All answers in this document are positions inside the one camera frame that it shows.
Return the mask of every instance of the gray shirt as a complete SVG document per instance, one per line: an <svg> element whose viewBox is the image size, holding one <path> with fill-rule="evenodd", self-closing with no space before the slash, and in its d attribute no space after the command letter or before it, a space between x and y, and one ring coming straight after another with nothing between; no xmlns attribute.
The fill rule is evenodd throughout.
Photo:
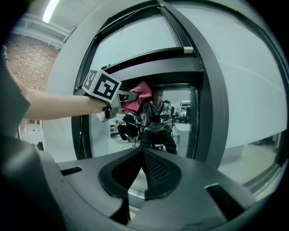
<svg viewBox="0 0 289 231"><path fill-rule="evenodd" d="M171 105L169 103L165 103L161 101L160 103L160 109L157 110L152 102L148 102L144 107L144 113L145 113L145 131L150 131L153 133L160 132L162 130L165 130L162 123L157 122L151 122L152 119L152 111L156 116L160 115L162 111L170 111Z"/></svg>

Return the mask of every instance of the black pants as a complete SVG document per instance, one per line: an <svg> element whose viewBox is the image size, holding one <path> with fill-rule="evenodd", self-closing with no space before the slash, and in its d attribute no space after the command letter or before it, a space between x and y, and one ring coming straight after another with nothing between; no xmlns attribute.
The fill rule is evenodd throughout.
<svg viewBox="0 0 289 231"><path fill-rule="evenodd" d="M121 138L123 140L127 140L127 136L130 136L130 137L135 137L137 136L137 128L135 127L127 127L125 125L118 125L117 126L117 130L119 132L119 135L121 136Z"/></svg>
<svg viewBox="0 0 289 231"><path fill-rule="evenodd" d="M177 154L177 146L175 141L167 130L162 130L157 133L144 131L141 138L140 147L151 148L152 144L163 144L166 147L167 152Z"/></svg>

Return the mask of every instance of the fluorescent light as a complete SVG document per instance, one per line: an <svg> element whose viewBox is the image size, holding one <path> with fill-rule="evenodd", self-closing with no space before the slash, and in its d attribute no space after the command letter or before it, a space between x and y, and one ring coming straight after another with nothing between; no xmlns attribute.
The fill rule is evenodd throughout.
<svg viewBox="0 0 289 231"><path fill-rule="evenodd" d="M48 3L46 10L44 12L42 21L45 23L49 23L50 18L58 4L59 0L50 0L50 2Z"/></svg>

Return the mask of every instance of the red cloth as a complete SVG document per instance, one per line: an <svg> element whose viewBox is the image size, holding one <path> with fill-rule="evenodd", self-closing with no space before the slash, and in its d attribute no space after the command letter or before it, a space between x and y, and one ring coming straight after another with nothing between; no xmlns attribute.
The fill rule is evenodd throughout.
<svg viewBox="0 0 289 231"><path fill-rule="evenodd" d="M141 102L145 98L152 96L152 91L150 90L149 86L145 82L141 82L135 88L131 89L130 92L138 93L139 97L136 100L121 103L121 108L129 112L138 111L141 105Z"/></svg>

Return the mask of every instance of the white marker cube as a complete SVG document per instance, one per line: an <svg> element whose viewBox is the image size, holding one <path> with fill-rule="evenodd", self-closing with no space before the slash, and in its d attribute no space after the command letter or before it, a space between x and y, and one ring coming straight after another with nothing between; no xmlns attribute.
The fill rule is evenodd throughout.
<svg viewBox="0 0 289 231"><path fill-rule="evenodd" d="M89 71L82 89L85 90L88 95L111 103L120 86L121 81L100 69Z"/></svg>

